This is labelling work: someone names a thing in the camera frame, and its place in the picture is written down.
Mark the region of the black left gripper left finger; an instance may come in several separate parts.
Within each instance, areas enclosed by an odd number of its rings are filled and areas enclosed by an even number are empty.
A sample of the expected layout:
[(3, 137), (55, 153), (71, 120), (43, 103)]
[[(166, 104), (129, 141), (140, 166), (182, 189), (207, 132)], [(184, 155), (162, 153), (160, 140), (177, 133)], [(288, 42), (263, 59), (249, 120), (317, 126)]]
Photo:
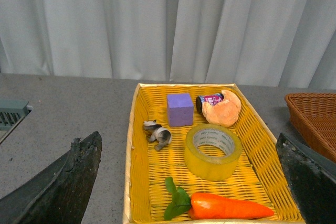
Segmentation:
[(1, 199), (1, 223), (81, 223), (101, 161), (93, 132), (29, 181)]

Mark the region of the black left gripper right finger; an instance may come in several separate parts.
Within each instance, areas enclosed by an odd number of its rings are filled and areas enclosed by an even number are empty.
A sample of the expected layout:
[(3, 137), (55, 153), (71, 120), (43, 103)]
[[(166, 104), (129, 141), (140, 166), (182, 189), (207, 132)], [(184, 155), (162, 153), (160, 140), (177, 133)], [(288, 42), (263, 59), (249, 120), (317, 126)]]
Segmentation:
[(335, 223), (335, 163), (281, 133), (276, 151), (306, 223)]

